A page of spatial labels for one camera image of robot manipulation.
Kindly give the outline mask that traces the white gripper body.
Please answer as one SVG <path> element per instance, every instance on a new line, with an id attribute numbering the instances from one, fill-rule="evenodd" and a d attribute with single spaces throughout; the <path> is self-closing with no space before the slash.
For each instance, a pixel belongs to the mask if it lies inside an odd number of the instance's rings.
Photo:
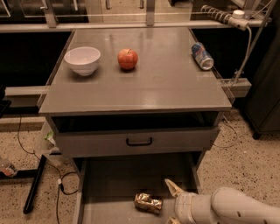
<path id="1" fill-rule="evenodd" d="M 211 196 L 182 192 L 175 199 L 174 213 L 181 224 L 212 224 Z"/>

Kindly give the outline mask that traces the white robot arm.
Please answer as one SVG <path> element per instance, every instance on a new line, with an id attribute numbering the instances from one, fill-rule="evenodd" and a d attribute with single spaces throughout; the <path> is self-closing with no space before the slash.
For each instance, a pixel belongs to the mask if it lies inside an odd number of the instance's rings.
<path id="1" fill-rule="evenodd" d="M 171 224 L 280 224 L 280 208 L 270 206 L 230 187 L 212 194 L 187 192 L 166 178 L 175 198 Z"/>

